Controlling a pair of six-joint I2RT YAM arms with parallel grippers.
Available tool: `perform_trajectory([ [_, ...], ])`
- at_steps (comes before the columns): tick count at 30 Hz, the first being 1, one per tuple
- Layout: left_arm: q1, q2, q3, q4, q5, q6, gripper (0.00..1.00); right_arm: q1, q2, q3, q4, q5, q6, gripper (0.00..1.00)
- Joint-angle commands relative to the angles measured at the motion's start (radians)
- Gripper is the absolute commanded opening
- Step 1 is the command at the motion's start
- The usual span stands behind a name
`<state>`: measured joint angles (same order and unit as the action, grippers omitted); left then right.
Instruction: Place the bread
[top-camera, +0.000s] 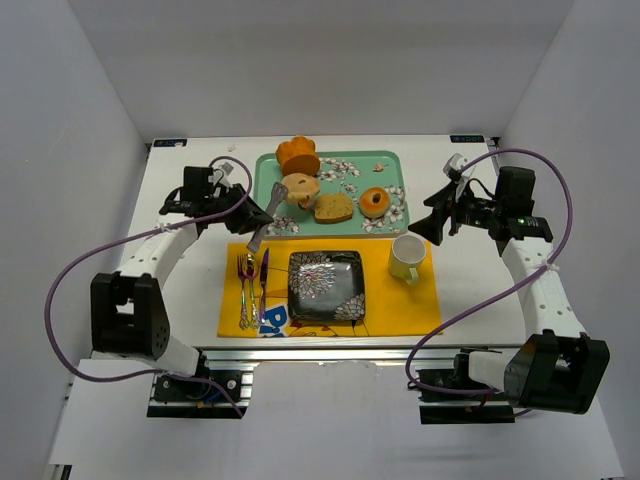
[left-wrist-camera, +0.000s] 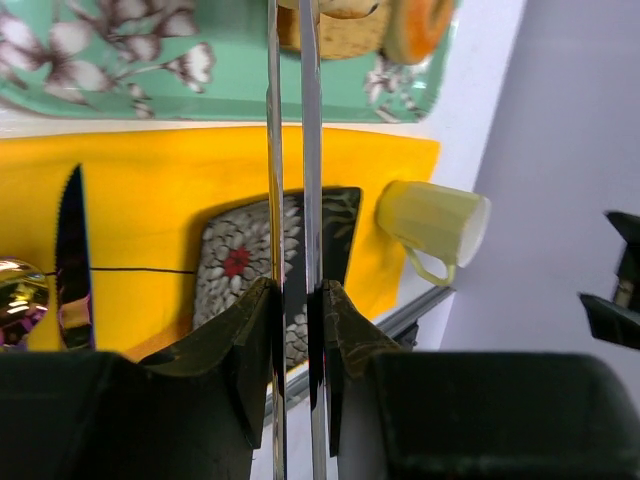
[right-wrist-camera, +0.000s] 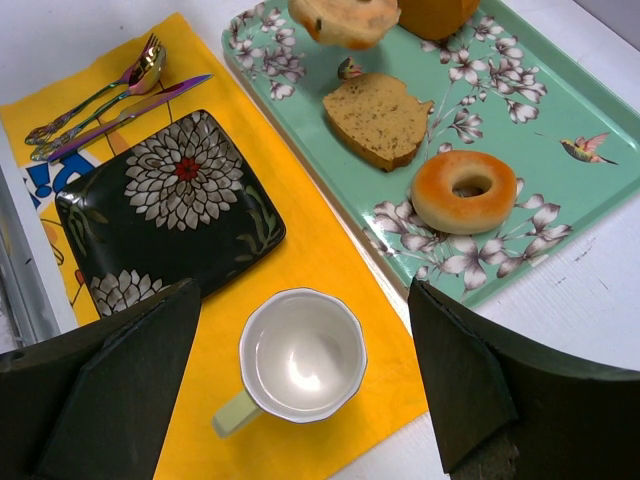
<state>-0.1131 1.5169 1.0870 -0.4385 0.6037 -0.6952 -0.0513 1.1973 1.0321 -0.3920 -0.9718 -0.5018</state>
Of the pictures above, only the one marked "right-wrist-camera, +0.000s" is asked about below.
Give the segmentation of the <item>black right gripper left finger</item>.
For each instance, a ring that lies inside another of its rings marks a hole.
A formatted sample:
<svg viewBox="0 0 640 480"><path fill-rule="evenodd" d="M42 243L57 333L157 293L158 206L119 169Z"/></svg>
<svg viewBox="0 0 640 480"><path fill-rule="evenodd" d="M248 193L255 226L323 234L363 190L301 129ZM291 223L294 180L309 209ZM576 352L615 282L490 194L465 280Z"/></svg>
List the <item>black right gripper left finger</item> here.
<svg viewBox="0 0 640 480"><path fill-rule="evenodd" d="M200 315L185 279L1 356L4 479L150 479Z"/></svg>

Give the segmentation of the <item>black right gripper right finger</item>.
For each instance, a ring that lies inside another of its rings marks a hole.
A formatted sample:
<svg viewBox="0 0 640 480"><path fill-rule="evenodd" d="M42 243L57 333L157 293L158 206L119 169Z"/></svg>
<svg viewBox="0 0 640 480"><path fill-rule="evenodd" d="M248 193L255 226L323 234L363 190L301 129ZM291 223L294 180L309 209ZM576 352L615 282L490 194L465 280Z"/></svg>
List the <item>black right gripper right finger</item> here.
<svg viewBox="0 0 640 480"><path fill-rule="evenodd" d="M639 374L504 328L414 280L408 306L453 479L635 479Z"/></svg>

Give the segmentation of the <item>brown bread slice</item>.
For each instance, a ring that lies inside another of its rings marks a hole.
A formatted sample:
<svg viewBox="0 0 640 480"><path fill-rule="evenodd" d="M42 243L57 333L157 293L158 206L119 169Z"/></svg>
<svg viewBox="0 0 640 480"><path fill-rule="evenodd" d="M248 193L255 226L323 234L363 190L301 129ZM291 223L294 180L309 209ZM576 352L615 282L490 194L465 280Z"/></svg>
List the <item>brown bread slice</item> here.
<svg viewBox="0 0 640 480"><path fill-rule="evenodd" d="M352 152L392 172L417 154L434 102L409 94L393 76L364 73L326 95L323 106L332 130Z"/></svg>

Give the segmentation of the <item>speckled raisin bagel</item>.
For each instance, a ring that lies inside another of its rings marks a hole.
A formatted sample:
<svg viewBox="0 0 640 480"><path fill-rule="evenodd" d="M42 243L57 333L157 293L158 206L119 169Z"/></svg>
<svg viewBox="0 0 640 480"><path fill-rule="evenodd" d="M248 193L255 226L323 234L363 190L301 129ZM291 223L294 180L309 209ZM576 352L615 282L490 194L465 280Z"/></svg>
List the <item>speckled raisin bagel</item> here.
<svg viewBox="0 0 640 480"><path fill-rule="evenodd" d="M322 45L366 50L399 21L396 0L290 0L291 18Z"/></svg>

